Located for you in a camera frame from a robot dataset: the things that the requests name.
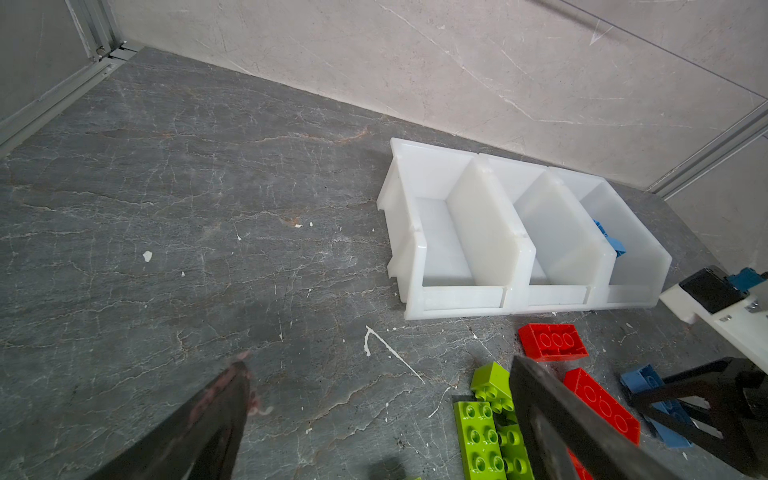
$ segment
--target gray marble floor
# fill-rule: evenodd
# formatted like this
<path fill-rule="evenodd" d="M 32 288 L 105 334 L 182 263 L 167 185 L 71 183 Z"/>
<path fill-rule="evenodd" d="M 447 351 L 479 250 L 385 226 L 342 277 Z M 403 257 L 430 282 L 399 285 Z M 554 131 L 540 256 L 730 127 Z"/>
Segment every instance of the gray marble floor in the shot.
<path fill-rule="evenodd" d="M 1 159 L 2 476 L 85 477 L 246 349 L 274 410 L 236 477 L 310 480 L 461 478 L 452 396 L 508 366 L 532 320 L 575 323 L 591 356 L 548 368 L 619 398 L 634 366 L 736 354 L 662 305 L 406 323 L 376 210 L 391 137 L 514 156 L 144 49 Z M 669 284 L 714 262 L 663 201 L 617 189 L 672 254 Z M 366 356 L 366 326 L 425 383 L 377 339 Z M 742 478 L 645 425 L 641 448 L 684 478 Z"/>

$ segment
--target blue plastic piece in bin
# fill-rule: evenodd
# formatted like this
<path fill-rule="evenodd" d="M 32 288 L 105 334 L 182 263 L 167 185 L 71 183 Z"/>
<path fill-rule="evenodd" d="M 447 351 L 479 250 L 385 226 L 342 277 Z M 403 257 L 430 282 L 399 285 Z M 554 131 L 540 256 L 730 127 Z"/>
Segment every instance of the blue plastic piece in bin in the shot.
<path fill-rule="evenodd" d="M 659 377 L 658 373 L 656 373 L 653 366 L 646 365 L 641 369 L 622 374 L 621 383 L 623 383 L 630 392 L 639 393 L 662 386 L 664 381 Z M 679 422 L 685 422 L 689 425 L 694 424 L 693 420 L 690 419 L 686 411 L 680 405 L 680 402 L 677 400 L 656 402 L 654 403 L 654 408 L 660 412 L 672 415 Z M 674 430 L 668 429 L 664 425 L 661 425 L 659 422 L 655 422 L 648 417 L 645 417 L 645 419 L 654 426 L 656 432 L 661 437 L 661 441 L 671 449 L 683 449 L 692 446 L 691 442 Z"/>
<path fill-rule="evenodd" d="M 624 247 L 624 244 L 622 242 L 620 242 L 619 240 L 616 240 L 613 237 L 609 237 L 608 234 L 605 233 L 605 229 L 603 228 L 602 225 L 600 225 L 600 222 L 598 222 L 594 218 L 592 219 L 592 221 L 594 222 L 595 225 L 598 226 L 598 228 L 603 233 L 603 235 L 605 235 L 605 240 L 608 240 L 608 243 L 610 243 L 611 246 L 614 248 L 614 250 L 616 250 L 616 258 L 621 257 L 627 252 L 627 249 L 626 247 Z"/>
<path fill-rule="evenodd" d="M 758 272 L 751 268 L 743 268 L 736 275 L 729 275 L 726 277 L 728 283 L 733 285 L 736 290 L 747 293 L 755 285 L 760 285 L 766 279 L 762 278 Z"/>

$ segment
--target white plastic storage bin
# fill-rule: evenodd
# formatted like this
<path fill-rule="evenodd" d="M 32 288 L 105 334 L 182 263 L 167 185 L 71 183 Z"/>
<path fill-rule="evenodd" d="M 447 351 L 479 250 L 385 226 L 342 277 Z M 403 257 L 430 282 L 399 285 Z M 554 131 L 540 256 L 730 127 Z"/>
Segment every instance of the white plastic storage bin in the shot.
<path fill-rule="evenodd" d="M 515 313 L 589 310 L 601 302 L 616 251 L 594 221 L 548 167 L 481 154 L 536 249 L 523 302 Z"/>
<path fill-rule="evenodd" d="M 658 302 L 672 256 L 602 177 L 551 167 L 605 232 L 624 244 L 608 285 L 594 295 L 591 309 L 652 307 Z"/>
<path fill-rule="evenodd" d="M 605 179 L 398 138 L 391 145 L 378 207 L 406 319 L 656 304 L 671 257 Z"/>
<path fill-rule="evenodd" d="M 535 249 L 476 154 L 393 138 L 386 215 L 406 319 L 501 315 L 520 303 Z"/>

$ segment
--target red duplo brick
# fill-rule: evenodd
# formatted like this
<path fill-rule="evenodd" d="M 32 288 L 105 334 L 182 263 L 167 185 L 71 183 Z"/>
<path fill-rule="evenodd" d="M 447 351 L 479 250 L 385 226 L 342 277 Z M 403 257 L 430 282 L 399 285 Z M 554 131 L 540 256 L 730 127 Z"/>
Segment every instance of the red duplo brick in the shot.
<path fill-rule="evenodd" d="M 590 406 L 606 422 L 610 423 L 627 440 L 635 445 L 640 444 L 640 421 L 634 418 L 626 408 L 621 406 L 603 387 L 600 386 L 584 369 L 574 369 L 565 374 L 565 386 L 578 398 Z M 584 468 L 571 451 L 576 473 L 581 480 L 592 480 L 592 475 Z"/>
<path fill-rule="evenodd" d="M 589 472 L 587 472 L 587 469 L 584 468 L 581 462 L 578 461 L 578 458 L 574 457 L 573 452 L 568 450 L 568 454 L 571 456 L 571 461 L 574 463 L 574 467 L 576 468 L 576 474 L 578 475 L 579 479 L 592 480 L 592 475 L 589 475 Z"/>
<path fill-rule="evenodd" d="M 570 323 L 529 323 L 518 330 L 525 355 L 537 362 L 557 362 L 589 356 L 576 327 Z"/>

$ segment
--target lime green duplo brick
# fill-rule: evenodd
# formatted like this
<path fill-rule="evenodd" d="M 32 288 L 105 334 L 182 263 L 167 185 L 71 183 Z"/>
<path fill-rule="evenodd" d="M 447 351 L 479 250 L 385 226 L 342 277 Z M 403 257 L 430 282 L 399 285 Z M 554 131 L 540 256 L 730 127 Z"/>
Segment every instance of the lime green duplo brick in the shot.
<path fill-rule="evenodd" d="M 507 479 L 534 480 L 520 425 L 501 427 L 498 430 L 498 443 L 507 464 Z"/>
<path fill-rule="evenodd" d="M 457 402 L 458 443 L 466 480 L 506 480 L 493 412 L 488 402 Z"/>
<path fill-rule="evenodd" d="M 483 365 L 475 370 L 469 389 L 481 402 L 489 402 L 491 410 L 504 413 L 507 418 L 515 410 L 509 391 L 509 372 L 496 362 Z"/>

